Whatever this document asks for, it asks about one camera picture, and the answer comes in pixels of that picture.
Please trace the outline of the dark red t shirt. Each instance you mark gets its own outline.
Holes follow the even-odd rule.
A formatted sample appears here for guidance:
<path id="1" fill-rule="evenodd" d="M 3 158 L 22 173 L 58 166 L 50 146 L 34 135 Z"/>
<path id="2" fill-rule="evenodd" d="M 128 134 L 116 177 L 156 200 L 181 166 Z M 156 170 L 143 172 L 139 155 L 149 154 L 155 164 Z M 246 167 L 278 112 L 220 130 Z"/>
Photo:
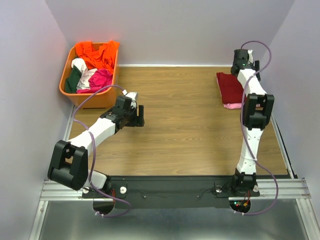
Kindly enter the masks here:
<path id="1" fill-rule="evenodd" d="M 222 104 L 242 102 L 243 87 L 232 74 L 218 72 L 216 74 Z"/>

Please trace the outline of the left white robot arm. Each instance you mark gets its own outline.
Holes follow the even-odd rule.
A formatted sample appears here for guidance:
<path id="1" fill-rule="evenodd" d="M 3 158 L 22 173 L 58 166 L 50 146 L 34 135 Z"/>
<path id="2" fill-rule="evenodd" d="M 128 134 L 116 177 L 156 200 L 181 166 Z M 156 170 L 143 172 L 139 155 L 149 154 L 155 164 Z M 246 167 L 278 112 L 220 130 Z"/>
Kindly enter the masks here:
<path id="1" fill-rule="evenodd" d="M 115 135 L 124 127 L 143 127 L 144 106 L 129 106 L 128 109 L 113 107 L 103 113 L 91 126 L 80 135 L 65 141 L 59 140 L 54 148 L 47 177 L 56 183 L 78 191 L 91 188 L 100 197 L 111 193 L 111 184 L 103 173 L 89 169 L 89 156 L 97 154 L 97 146 Z"/>

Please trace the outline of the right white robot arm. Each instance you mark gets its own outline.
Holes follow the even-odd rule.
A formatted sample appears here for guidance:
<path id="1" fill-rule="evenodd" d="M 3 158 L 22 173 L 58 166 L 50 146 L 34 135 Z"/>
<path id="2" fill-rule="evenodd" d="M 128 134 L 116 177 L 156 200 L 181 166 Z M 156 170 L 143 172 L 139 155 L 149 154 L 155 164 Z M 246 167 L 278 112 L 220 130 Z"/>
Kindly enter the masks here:
<path id="1" fill-rule="evenodd" d="M 260 139 L 271 119 L 275 97 L 260 84 L 254 64 L 243 57 L 235 58 L 231 67 L 243 87 L 240 124 L 243 136 L 240 158 L 230 182 L 235 196 L 257 191 L 256 161 Z"/>

